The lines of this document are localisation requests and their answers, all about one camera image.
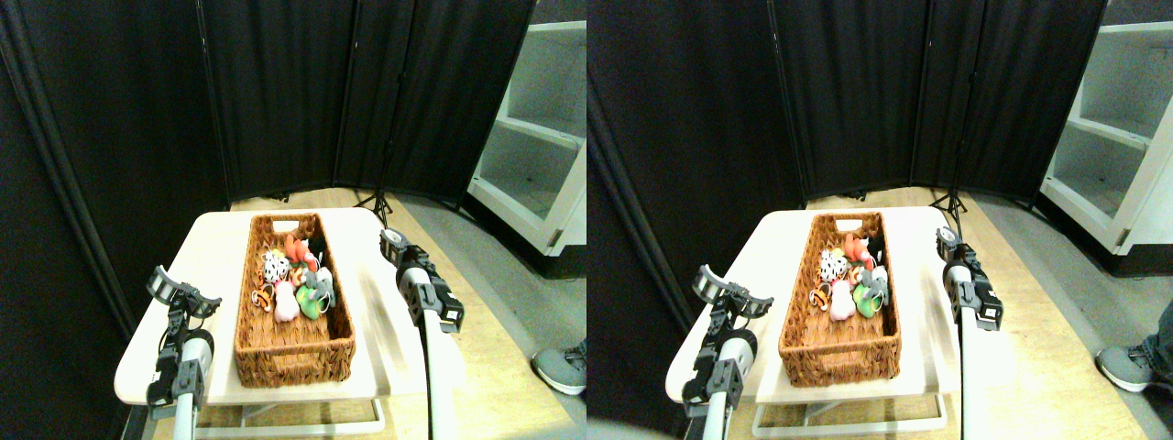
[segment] gray floor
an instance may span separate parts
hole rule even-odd
[[[1076,330],[1089,363],[1104,347],[1137,345],[1157,331],[1158,318],[1173,300],[1173,277],[1114,278],[1023,208],[997,197],[974,199]],[[1150,438],[1171,438],[1173,394],[1153,387],[1141,394],[1118,392]]]
[[[530,270],[467,212],[434,201],[396,195],[493,310],[527,356],[569,347],[586,337],[586,279],[551,280]],[[582,399],[555,392],[576,422],[586,418]]]

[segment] white cabinet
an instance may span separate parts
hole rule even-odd
[[[531,25],[468,192],[544,256],[586,244],[586,22]]]
[[[1103,26],[1040,191],[1108,252],[1173,243],[1173,21]]]

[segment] green plush toy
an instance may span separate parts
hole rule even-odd
[[[873,317],[876,314],[876,309],[879,309],[874,306],[872,298],[868,296],[870,291],[872,287],[860,284],[855,286],[855,291],[852,292],[852,299],[855,300],[855,310],[857,310],[865,318]]]
[[[301,306],[301,314],[306,318],[318,319],[318,302],[313,299],[314,290],[305,284],[297,290],[297,304]]]

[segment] basket handle hole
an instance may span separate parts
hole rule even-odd
[[[298,226],[298,221],[274,221],[273,232],[289,232]]]
[[[838,228],[840,232],[850,232],[863,228],[863,221],[859,218],[836,219],[835,228]]]

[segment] stuffed toy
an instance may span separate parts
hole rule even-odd
[[[330,269],[321,268],[317,272],[301,273],[301,287],[297,291],[297,303],[301,314],[318,319],[334,305],[334,276]]]
[[[822,251],[819,259],[819,278],[830,283],[847,271],[847,259],[833,251]]]
[[[872,253],[868,252],[867,238],[859,238],[854,233],[848,232],[847,238],[843,241],[843,252],[847,253],[848,260],[863,263],[863,268],[867,270],[875,269],[876,263],[872,258]]]
[[[311,299],[313,298],[314,289],[310,289],[308,285],[303,284],[300,289],[297,290],[297,304],[301,309],[301,314],[306,318],[318,319],[318,302]]]
[[[293,238],[293,235],[285,236],[285,258],[290,263],[305,263],[311,272],[318,271],[318,258],[310,252],[310,241]]]
[[[877,266],[884,264],[883,263],[883,246],[884,246],[884,241],[883,241],[883,236],[882,235],[875,236],[875,237],[872,237],[872,238],[868,239],[868,244],[867,244],[868,253],[872,253],[872,257],[874,257],[873,259],[875,259],[875,265],[877,265]]]
[[[875,271],[865,270],[860,284],[852,293],[855,306],[865,318],[875,316],[880,307],[888,305],[888,271],[883,266]]]
[[[852,314],[855,314],[852,287],[847,282],[836,279],[830,284],[830,320],[843,320]]]
[[[284,257],[277,257],[276,253],[265,252],[265,264],[264,264],[264,277],[265,283],[277,284],[277,282],[285,279],[285,276],[290,272],[290,262]]]
[[[277,283],[277,306],[273,307],[273,317],[278,323],[291,321],[300,314],[297,298],[293,296],[293,283]]]

